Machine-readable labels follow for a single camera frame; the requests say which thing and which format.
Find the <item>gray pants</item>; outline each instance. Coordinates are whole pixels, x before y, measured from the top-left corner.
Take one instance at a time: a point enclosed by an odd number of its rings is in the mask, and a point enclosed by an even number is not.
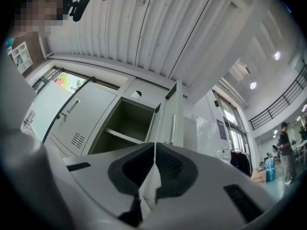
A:
[[[288,182],[296,177],[295,160],[293,151],[289,155],[282,155],[283,169],[284,169],[284,181]]]

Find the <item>locker handle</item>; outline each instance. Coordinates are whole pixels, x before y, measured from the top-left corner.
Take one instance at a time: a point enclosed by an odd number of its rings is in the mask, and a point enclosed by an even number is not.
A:
[[[76,99],[73,104],[71,105],[70,109],[67,110],[67,112],[70,114],[71,111],[75,108],[75,106],[80,102],[79,99]]]
[[[171,136],[170,136],[170,142],[169,142],[169,144],[171,145],[174,143],[175,125],[176,125],[176,114],[174,113],[172,115],[172,128],[171,128]]]

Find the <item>balcony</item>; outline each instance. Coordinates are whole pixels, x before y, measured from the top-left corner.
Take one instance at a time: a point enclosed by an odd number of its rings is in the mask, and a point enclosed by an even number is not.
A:
[[[288,107],[307,86],[307,65],[305,64],[290,87],[267,109],[253,117],[249,122],[253,128],[265,125]]]

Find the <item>cap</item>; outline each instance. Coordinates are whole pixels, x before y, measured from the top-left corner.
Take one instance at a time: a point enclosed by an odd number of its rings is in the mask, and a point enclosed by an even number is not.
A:
[[[286,123],[286,122],[283,122],[283,123],[282,123],[282,128],[283,128],[283,127],[287,127],[287,126],[288,126],[288,123]]]

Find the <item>ceiling light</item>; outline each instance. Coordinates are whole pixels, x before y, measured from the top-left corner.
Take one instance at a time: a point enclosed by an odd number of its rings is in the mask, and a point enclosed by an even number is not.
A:
[[[252,82],[251,84],[250,84],[250,89],[255,89],[256,88],[256,86],[257,86],[257,83],[256,82]]]
[[[306,111],[306,108],[307,108],[307,104],[304,105],[303,109],[302,109],[302,112]]]
[[[277,51],[275,54],[274,54],[274,59],[275,60],[279,60],[280,59],[280,52]]]

